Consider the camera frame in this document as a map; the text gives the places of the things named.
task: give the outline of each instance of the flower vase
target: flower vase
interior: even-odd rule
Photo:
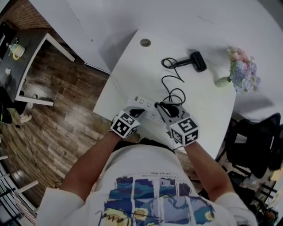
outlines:
[[[227,86],[230,82],[231,82],[230,77],[223,77],[215,81],[214,84],[216,85],[216,87],[224,87]]]

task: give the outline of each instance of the white table leg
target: white table leg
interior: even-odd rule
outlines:
[[[50,34],[46,34],[46,40],[49,41],[56,49],[58,49],[62,54],[64,54],[70,61],[75,61],[75,58],[67,52]]]
[[[23,102],[28,102],[28,103],[34,103],[34,104],[42,104],[42,105],[49,105],[53,106],[54,102],[52,101],[44,101],[44,100],[39,100],[36,98],[30,98],[30,97],[24,97],[24,96],[16,96],[15,98],[17,101],[23,101]]]

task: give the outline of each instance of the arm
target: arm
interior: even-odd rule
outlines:
[[[224,169],[197,142],[186,146],[185,150],[211,201],[235,192]]]
[[[85,201],[120,140],[113,132],[106,134],[73,165],[60,189],[77,194]]]

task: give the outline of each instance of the black device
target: black device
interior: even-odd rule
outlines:
[[[202,55],[200,54],[199,51],[193,52],[190,55],[189,59],[176,61],[173,64],[171,64],[170,66],[166,66],[166,65],[163,65],[163,66],[166,67],[166,68],[169,68],[169,69],[173,69],[173,68],[185,66],[185,65],[188,65],[188,64],[193,64],[194,68],[197,72],[202,72],[202,71],[205,71],[207,69],[207,65],[204,62],[204,59],[203,59],[203,57],[202,57]]]

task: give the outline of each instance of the white t-shirt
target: white t-shirt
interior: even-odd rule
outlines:
[[[79,196],[48,188],[38,226],[256,226],[239,196],[200,197],[169,150],[133,145],[114,152],[95,192]]]

